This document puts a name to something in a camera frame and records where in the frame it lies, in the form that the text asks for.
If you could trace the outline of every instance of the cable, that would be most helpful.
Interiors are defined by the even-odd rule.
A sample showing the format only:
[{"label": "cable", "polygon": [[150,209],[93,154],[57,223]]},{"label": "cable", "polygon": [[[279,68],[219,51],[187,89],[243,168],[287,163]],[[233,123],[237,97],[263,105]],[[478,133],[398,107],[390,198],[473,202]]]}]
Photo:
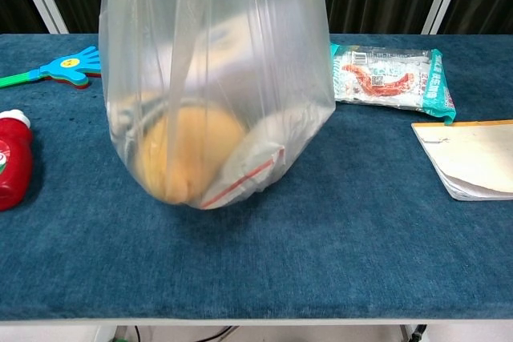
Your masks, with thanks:
[{"label": "cable", "polygon": [[210,340],[214,340],[215,338],[219,338],[220,336],[223,336],[224,334],[226,334],[230,330],[232,330],[232,326],[228,326],[227,328],[224,328],[223,330],[221,330],[220,332],[218,332],[214,336],[210,336],[209,338],[205,338],[204,340],[197,340],[195,342],[209,342]]},{"label": "cable", "polygon": [[141,342],[141,335],[139,334],[139,328],[134,326],[135,332],[137,333],[137,342]]},{"label": "cable", "polygon": [[409,342],[419,342],[422,339],[422,334],[424,334],[426,328],[427,326],[425,324],[418,325],[414,333],[411,335]]}]

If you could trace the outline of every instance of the notebook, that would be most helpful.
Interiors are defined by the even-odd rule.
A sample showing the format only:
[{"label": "notebook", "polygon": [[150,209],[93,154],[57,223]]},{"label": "notebook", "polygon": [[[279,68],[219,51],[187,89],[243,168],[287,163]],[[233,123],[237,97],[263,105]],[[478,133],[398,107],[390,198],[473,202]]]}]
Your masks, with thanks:
[{"label": "notebook", "polygon": [[412,127],[454,199],[513,199],[513,120]]}]

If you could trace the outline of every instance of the blue carpet surface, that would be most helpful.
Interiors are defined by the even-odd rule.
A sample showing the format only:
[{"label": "blue carpet surface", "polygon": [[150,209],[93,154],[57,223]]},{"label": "blue carpet surface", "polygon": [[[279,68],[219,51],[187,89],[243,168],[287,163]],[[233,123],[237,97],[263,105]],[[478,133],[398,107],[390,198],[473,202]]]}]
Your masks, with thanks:
[{"label": "blue carpet surface", "polygon": [[[1,35],[0,76],[97,44]],[[457,120],[513,118],[512,36],[333,35],[438,48]],[[101,79],[0,90],[34,131],[25,201],[0,213],[0,320],[511,318],[513,202],[446,192],[410,124],[338,105],[287,175],[219,211],[147,195],[111,145]]]}]

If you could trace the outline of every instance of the green handle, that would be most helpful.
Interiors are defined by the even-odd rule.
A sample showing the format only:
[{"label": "green handle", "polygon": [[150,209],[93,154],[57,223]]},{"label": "green handle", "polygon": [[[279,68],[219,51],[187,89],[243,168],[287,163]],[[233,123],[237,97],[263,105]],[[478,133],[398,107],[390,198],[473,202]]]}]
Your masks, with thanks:
[{"label": "green handle", "polygon": [[5,78],[0,78],[0,88],[13,86],[15,84],[29,82],[30,80],[31,79],[30,79],[28,72],[26,72],[24,74],[6,76]]}]

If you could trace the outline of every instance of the red bottle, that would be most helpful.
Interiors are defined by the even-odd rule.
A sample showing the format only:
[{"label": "red bottle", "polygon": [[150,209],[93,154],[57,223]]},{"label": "red bottle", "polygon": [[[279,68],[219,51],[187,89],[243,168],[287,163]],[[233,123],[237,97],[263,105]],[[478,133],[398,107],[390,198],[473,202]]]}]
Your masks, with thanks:
[{"label": "red bottle", "polygon": [[30,120],[20,111],[0,113],[0,211],[23,200],[32,172]]}]

